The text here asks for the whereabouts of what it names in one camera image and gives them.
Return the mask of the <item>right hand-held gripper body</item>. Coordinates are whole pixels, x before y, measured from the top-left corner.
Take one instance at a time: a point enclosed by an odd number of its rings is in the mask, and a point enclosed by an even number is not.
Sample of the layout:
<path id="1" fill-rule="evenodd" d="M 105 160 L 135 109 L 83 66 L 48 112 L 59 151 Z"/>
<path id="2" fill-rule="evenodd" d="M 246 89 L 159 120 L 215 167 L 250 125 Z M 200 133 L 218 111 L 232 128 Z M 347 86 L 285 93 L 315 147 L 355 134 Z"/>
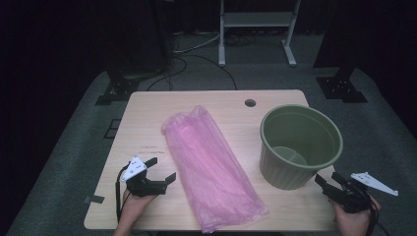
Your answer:
<path id="1" fill-rule="evenodd" d="M 356 213 L 372 207 L 372 200 L 368 194 L 369 187 L 395 197 L 398 196 L 396 190 L 388 187 L 368 172 L 352 173 L 350 178 L 346 180 L 346 187 L 340 186 L 340 189 L 338 189 L 331 186 L 331 193 L 328 197 L 340 204 L 347 213 Z"/>

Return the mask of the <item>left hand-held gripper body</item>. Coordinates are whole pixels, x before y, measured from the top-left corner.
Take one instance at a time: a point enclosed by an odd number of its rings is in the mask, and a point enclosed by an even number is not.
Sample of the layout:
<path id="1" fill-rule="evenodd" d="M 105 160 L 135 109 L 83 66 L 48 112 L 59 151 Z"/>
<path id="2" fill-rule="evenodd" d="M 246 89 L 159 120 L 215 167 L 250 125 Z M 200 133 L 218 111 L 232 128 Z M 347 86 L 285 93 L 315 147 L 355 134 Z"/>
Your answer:
<path id="1" fill-rule="evenodd" d="M 134 196 L 164 195 L 168 186 L 165 180 L 152 181 L 147 175 L 148 168 L 145 165 L 145 161 L 142 161 L 138 156 L 134 156 L 126 165 L 120 180 L 126 183 L 127 189 Z"/>

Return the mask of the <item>green plastic bin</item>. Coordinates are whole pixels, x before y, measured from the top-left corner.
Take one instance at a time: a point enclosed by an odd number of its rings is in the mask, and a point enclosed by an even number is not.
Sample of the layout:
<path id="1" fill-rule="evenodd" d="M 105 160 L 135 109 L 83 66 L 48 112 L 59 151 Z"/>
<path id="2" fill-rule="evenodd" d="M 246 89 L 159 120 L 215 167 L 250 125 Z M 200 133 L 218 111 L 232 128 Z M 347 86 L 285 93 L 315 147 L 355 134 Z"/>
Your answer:
<path id="1" fill-rule="evenodd" d="M 343 138 L 322 112 L 303 105 L 281 105 L 262 120 L 260 170 L 280 190 L 303 187 L 341 156 Z"/>

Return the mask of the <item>pink plastic bag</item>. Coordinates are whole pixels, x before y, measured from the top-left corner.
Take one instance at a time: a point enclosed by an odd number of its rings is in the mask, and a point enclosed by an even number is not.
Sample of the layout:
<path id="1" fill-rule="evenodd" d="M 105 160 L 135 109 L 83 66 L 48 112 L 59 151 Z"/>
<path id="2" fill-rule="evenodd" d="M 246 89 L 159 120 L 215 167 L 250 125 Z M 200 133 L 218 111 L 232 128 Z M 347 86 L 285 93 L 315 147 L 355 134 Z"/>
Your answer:
<path id="1" fill-rule="evenodd" d="M 268 208 L 227 140 L 202 106 L 161 128 L 191 209 L 204 233 L 254 221 Z"/>

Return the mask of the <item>person's left hand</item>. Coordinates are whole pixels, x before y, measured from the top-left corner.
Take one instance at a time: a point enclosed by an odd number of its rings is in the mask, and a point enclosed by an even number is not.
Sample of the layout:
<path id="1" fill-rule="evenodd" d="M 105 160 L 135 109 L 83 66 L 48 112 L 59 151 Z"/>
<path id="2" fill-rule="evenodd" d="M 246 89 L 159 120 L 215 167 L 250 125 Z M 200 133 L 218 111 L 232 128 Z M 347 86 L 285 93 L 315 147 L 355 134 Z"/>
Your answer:
<path id="1" fill-rule="evenodd" d="M 126 190 L 123 198 L 124 203 L 119 224 L 133 228 L 147 206 L 155 199 L 155 196 L 138 197 Z"/>

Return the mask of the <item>person's right hand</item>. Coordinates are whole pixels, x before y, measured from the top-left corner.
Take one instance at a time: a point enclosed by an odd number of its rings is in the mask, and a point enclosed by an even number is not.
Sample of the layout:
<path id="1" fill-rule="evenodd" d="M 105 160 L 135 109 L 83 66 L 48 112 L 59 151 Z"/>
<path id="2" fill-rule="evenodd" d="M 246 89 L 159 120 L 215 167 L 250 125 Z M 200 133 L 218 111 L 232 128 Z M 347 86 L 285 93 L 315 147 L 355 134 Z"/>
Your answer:
<path id="1" fill-rule="evenodd" d="M 334 221 L 342 236 L 367 236 L 372 216 L 369 209 L 357 213 L 347 213 L 335 201 L 329 200 L 328 202 L 332 206 Z"/>

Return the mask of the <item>black stand with base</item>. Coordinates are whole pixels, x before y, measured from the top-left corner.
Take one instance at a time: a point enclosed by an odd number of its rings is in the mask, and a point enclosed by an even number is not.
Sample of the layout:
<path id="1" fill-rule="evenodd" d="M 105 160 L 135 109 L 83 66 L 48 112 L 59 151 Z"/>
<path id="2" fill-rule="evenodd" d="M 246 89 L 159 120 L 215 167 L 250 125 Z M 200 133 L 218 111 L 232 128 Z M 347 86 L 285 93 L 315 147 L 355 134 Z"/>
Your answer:
<path id="1" fill-rule="evenodd" d="M 109 60 L 104 62 L 104 68 L 110 82 L 95 104 L 110 105 L 113 101 L 127 101 L 140 84 L 136 68 Z"/>
<path id="2" fill-rule="evenodd" d="M 355 57 L 352 52 L 345 52 L 339 69 L 334 76 L 316 77 L 326 99 L 340 99 L 344 103 L 366 103 L 363 93 L 350 81 L 355 70 Z"/>

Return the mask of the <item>white metal stand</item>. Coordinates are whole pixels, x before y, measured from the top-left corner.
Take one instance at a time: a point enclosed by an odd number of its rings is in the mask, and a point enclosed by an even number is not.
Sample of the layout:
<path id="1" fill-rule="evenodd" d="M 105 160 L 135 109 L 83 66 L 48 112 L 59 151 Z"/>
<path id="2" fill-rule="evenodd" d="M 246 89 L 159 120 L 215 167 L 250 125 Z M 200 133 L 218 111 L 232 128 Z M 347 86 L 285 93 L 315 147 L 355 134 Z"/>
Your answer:
<path id="1" fill-rule="evenodd" d="M 296 67 L 297 62 L 290 47 L 291 39 L 298 18 L 302 0 L 295 0 L 290 12 L 266 13 L 227 13 L 224 10 L 224 0 L 220 0 L 219 13 L 219 43 L 218 64 L 226 64 L 224 35 L 229 28 L 287 28 L 287 36 L 281 41 L 284 53 L 290 67 Z"/>

